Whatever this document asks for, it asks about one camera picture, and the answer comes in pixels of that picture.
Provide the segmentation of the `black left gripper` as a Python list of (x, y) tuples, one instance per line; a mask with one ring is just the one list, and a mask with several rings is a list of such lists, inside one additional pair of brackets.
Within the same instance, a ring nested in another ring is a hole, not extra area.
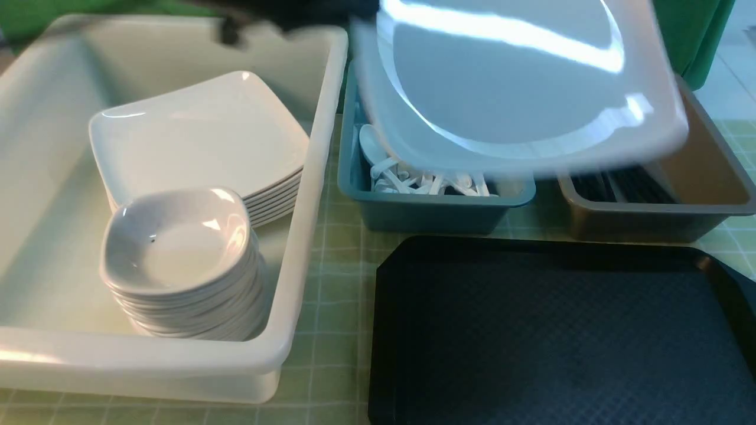
[(219, 41), (223, 45), (241, 45), (243, 28), (258, 22), (270, 22), (282, 33), (309, 27), (345, 27), (351, 21), (375, 19), (378, 1), (196, 1), (221, 16)]

